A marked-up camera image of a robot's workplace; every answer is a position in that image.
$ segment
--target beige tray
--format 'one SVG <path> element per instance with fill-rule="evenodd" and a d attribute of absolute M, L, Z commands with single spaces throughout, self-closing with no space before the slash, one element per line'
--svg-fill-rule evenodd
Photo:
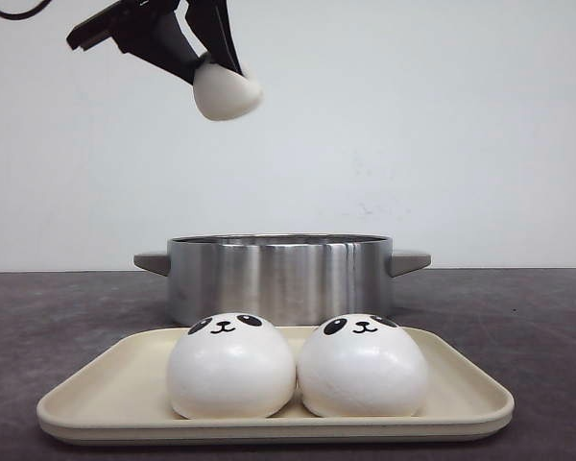
<path fill-rule="evenodd" d="M 313 327 L 283 327 L 293 351 Z M 165 390 L 169 352 L 184 328 L 129 336 L 43 397 L 40 426 L 82 445 L 405 442 L 473 440 L 512 419 L 512 395 L 433 333 L 406 328 L 431 368 L 426 403 L 414 417 L 317 418 L 298 394 L 272 418 L 185 420 Z"/>

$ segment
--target white ball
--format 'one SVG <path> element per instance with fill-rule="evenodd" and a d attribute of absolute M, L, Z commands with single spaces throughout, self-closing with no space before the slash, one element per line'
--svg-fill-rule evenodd
<path fill-rule="evenodd" d="M 292 398 L 295 359 L 268 321 L 218 314 L 177 342 L 167 385 L 173 409 L 185 418 L 266 418 Z"/>
<path fill-rule="evenodd" d="M 424 403 L 428 367 L 403 328 L 346 314 L 317 328 L 297 365 L 303 404 L 318 416 L 412 416 Z"/>
<path fill-rule="evenodd" d="M 243 75 L 211 62 L 209 56 L 194 73 L 194 101 L 209 120 L 230 120 L 256 109 L 262 102 L 262 87 L 250 71 Z"/>

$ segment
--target stainless steel pot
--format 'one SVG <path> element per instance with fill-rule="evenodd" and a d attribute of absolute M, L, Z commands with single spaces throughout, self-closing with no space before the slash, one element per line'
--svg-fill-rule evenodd
<path fill-rule="evenodd" d="M 390 278 L 428 266 L 431 256 L 393 251 L 375 235 L 214 235 L 173 238 L 166 254 L 134 264 L 168 277 L 169 314 L 192 325 L 246 311 L 275 325 L 316 325 L 349 312 L 389 312 Z"/>

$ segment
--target black eye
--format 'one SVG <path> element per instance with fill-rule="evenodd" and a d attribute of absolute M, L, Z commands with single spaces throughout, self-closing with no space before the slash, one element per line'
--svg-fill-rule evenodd
<path fill-rule="evenodd" d="M 333 334 L 342 329 L 348 320 L 346 319 L 336 319 L 330 322 L 326 327 L 324 327 L 324 334 Z"/>
<path fill-rule="evenodd" d="M 212 317 L 207 317 L 206 319 L 201 320 L 198 324 L 196 324 L 195 326 L 193 326 L 193 327 L 188 331 L 188 334 L 196 333 L 199 329 L 205 328 L 207 325 L 209 325 L 209 324 L 211 323 L 211 319 L 212 319 Z"/>
<path fill-rule="evenodd" d="M 237 319 L 252 327 L 260 327 L 262 325 L 260 319 L 255 318 L 253 315 L 237 315 Z"/>
<path fill-rule="evenodd" d="M 382 325 L 386 325 L 387 327 L 393 327 L 393 328 L 398 327 L 398 325 L 392 320 L 385 319 L 383 317 L 380 317 L 379 315 L 370 315 L 370 317 L 374 319 L 376 322 L 379 322 Z"/>

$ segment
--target black cable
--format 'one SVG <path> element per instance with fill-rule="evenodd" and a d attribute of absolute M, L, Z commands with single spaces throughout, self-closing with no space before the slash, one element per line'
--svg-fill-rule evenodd
<path fill-rule="evenodd" d="M 38 5 L 36 5 L 31 10 L 27 10 L 26 12 L 3 12 L 0 10 L 0 17 L 3 19 L 9 19 L 9 21 L 20 21 L 22 19 L 28 19 L 29 17 L 42 12 L 45 7 L 51 3 L 51 1 L 52 0 L 42 0 Z"/>

